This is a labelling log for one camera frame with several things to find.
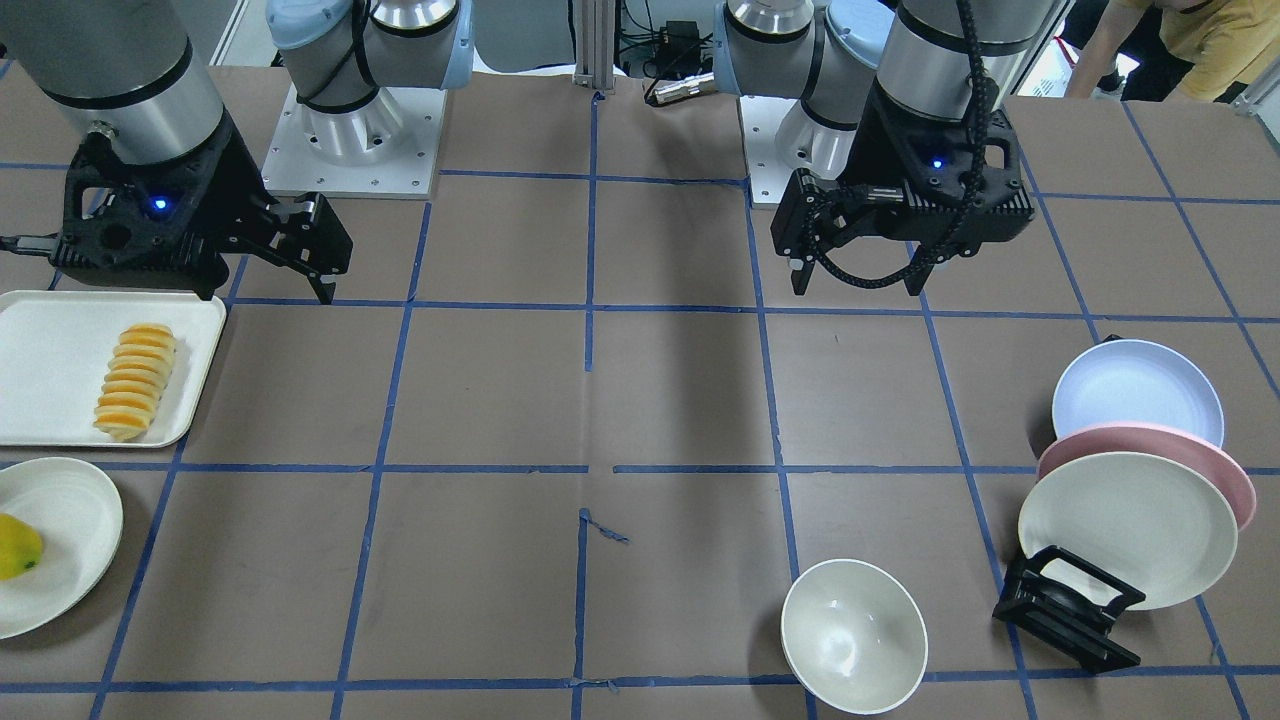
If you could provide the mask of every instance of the stacked plates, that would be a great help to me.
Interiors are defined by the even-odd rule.
[[[1253,483],[1222,451],[1222,405],[1208,378],[1169,347],[1112,340],[1080,354],[1053,392],[1059,441],[1018,521],[1027,557],[1066,548],[1146,593],[1134,610],[1208,589],[1253,519]],[[1055,562],[1044,575],[1094,605],[1116,593]]]

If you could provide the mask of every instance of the bolt hole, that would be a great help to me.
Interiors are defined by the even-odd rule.
[[[129,238],[133,237],[133,231],[124,225],[106,225],[102,234],[99,237],[99,242],[102,247],[108,250],[119,250],[129,243]]]

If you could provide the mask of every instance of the white bowl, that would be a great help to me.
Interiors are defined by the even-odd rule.
[[[1222,447],[1226,421],[1212,383],[1175,350],[1112,340],[1082,352],[1053,389],[1053,430],[1066,437],[1100,423],[1169,425]]]
[[[920,687],[929,635],[920,609],[892,575],[861,560],[827,560],[787,592],[782,650],[818,700],[876,715]]]

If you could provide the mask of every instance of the yellow fruit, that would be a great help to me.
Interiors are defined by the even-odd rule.
[[[35,528],[0,512],[0,580],[18,575],[40,565],[45,543]]]

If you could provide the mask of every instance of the white tray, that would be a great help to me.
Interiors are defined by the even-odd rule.
[[[0,446],[164,447],[196,416],[227,320],[219,299],[170,292],[0,295]],[[93,407],[119,334],[164,323],[178,340],[169,387],[151,428],[115,442],[93,428]]]

